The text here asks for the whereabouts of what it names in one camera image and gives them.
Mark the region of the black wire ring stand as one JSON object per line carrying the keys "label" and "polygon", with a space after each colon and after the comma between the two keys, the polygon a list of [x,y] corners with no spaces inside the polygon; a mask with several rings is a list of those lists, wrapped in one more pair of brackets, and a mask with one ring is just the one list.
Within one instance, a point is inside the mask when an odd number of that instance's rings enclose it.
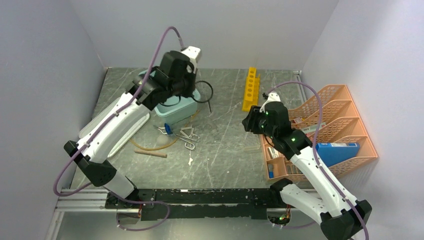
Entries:
{"label": "black wire ring stand", "polygon": [[199,80],[195,83],[195,91],[193,97],[186,98],[181,96],[171,96],[165,102],[160,103],[157,109],[160,113],[170,113],[176,110],[182,110],[184,107],[189,105],[195,105],[197,107],[206,107],[210,113],[212,113],[212,97],[214,95],[214,89],[212,85],[206,81]]}

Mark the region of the yellow test tube rack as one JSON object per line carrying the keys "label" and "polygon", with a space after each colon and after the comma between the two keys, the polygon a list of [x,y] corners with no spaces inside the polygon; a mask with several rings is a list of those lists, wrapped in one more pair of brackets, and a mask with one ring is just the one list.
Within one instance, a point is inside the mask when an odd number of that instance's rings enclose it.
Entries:
{"label": "yellow test tube rack", "polygon": [[241,106],[242,111],[249,112],[252,106],[256,106],[258,104],[259,89],[260,75],[257,74],[257,69],[255,67],[250,67],[248,69],[247,77],[245,80],[245,88]]}

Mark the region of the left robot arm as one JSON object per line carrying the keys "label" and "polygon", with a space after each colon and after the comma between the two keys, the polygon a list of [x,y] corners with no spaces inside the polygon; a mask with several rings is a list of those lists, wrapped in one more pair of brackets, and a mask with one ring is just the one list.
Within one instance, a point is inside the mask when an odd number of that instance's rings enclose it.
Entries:
{"label": "left robot arm", "polygon": [[160,65],[152,68],[153,75],[147,71],[143,81],[135,81],[90,133],[64,146],[90,183],[115,193],[126,208],[138,203],[139,191],[108,162],[108,154],[130,128],[157,105],[173,96],[193,97],[201,55],[201,50],[195,46],[166,52]]}

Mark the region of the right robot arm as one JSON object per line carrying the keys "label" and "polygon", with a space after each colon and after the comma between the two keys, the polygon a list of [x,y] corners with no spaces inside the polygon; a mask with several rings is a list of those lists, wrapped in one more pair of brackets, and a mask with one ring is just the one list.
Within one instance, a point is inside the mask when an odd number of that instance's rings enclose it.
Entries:
{"label": "right robot arm", "polygon": [[328,240],[350,240],[360,231],[368,233],[366,223],[372,206],[358,200],[334,176],[316,152],[306,134],[292,128],[288,109],[280,101],[252,106],[242,121],[244,130],[271,139],[273,147],[295,165],[319,194],[314,197],[287,178],[275,182],[270,202],[295,207],[319,224]]}

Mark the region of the clear acrylic tube rack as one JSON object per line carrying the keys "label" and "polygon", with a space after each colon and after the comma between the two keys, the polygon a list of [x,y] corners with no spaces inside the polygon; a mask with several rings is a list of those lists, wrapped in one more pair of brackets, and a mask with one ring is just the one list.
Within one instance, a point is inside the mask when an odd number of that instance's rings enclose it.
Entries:
{"label": "clear acrylic tube rack", "polygon": [[261,151],[262,144],[260,142],[257,142],[255,144],[252,143],[252,144],[248,144],[248,145],[244,146],[242,149],[246,153],[250,153],[250,154],[251,153],[257,153],[257,152]]}

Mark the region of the mint green plastic bin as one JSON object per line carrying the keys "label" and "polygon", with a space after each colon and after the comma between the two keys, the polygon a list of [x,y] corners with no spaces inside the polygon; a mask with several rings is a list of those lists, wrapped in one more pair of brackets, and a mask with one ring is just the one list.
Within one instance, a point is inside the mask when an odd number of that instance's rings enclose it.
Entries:
{"label": "mint green plastic bin", "polygon": [[153,111],[163,124],[173,125],[195,114],[201,94],[195,87],[193,74],[180,79],[168,77],[153,69],[146,82],[147,71],[140,72],[133,83],[135,90],[142,87],[136,96],[137,103]]}

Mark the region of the white stapler in organizer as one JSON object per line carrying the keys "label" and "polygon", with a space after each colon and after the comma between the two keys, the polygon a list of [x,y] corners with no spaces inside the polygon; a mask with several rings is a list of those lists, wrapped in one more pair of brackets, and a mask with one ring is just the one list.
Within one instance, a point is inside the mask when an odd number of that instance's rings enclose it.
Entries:
{"label": "white stapler in organizer", "polygon": [[279,152],[273,147],[268,147],[267,152],[270,159],[275,159],[279,157]]}

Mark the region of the amber rubber tubing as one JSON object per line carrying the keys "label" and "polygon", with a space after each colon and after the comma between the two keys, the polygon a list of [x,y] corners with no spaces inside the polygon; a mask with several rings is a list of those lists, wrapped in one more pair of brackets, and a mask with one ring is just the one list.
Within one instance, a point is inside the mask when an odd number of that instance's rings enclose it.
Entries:
{"label": "amber rubber tubing", "polygon": [[177,131],[177,128],[171,128],[167,124],[165,124],[164,127],[155,126],[155,128],[160,131],[160,134],[156,139],[156,147],[143,147],[136,143],[133,139],[129,139],[129,142],[139,150],[139,153],[141,153],[141,151],[153,152],[163,150],[172,146],[178,140],[182,140],[184,142],[184,147],[192,151],[195,149],[195,145],[193,142],[197,141],[200,138],[198,135],[194,134],[194,130],[192,127],[192,122],[199,112],[200,110],[197,110],[192,116],[190,116],[186,124],[180,128],[179,132]]}

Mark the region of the clear glass jar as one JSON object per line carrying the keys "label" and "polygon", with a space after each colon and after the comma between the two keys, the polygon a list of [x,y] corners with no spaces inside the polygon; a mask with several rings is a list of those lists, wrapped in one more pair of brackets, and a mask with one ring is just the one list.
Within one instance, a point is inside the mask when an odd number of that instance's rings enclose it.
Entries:
{"label": "clear glass jar", "polygon": [[209,133],[212,136],[217,136],[221,132],[221,128],[220,128],[219,124],[216,124],[213,120],[209,120],[207,122],[207,128],[206,129],[209,131]]}

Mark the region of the graduated cylinder blue base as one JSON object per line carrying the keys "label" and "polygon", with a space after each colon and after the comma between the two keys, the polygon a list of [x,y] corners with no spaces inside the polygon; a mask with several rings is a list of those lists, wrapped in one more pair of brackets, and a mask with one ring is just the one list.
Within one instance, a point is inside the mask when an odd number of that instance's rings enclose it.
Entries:
{"label": "graduated cylinder blue base", "polygon": [[165,123],[164,128],[165,128],[165,131],[168,135],[173,135],[172,129],[171,129],[169,124]]}

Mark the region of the white plastic bin lid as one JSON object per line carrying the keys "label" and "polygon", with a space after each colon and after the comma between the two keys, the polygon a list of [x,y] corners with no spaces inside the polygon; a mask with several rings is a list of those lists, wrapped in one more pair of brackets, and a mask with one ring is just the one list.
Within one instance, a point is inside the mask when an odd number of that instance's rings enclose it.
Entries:
{"label": "white plastic bin lid", "polygon": [[124,144],[150,117],[150,111],[131,96],[122,95],[101,111],[79,132],[77,148],[94,163],[103,163],[116,145]]}

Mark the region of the orange mesh file organizer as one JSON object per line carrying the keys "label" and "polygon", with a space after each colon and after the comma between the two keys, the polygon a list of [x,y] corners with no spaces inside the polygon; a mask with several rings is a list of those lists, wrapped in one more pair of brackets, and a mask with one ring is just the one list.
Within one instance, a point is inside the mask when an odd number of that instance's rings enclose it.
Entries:
{"label": "orange mesh file organizer", "polygon": [[[367,133],[348,87],[343,84],[329,84],[318,91],[323,106],[322,122],[317,135],[318,143],[358,143],[359,150],[355,157],[331,166],[329,169],[337,177],[365,166],[378,158],[375,147]],[[268,148],[269,139],[260,137],[264,165],[272,165],[272,174],[265,173],[265,179],[275,182],[287,178],[295,183],[307,179],[302,172],[282,154],[272,158]]]}

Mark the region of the wooden dowel rod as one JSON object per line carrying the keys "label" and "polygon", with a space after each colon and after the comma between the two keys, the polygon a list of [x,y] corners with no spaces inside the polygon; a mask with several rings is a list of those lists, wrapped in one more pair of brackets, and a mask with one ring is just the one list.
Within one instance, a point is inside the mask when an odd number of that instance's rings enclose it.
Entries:
{"label": "wooden dowel rod", "polygon": [[165,159],[168,157],[168,155],[166,153],[145,151],[145,150],[142,150],[142,149],[135,149],[134,153],[140,154],[140,155],[158,157],[158,158],[165,158]]}

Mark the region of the blue binder folder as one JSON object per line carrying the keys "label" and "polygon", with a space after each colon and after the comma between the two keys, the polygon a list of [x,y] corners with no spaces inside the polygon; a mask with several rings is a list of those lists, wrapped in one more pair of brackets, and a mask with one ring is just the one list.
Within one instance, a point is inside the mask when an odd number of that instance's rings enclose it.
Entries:
{"label": "blue binder folder", "polygon": [[316,152],[327,167],[354,158],[359,152],[358,143],[317,143]]}

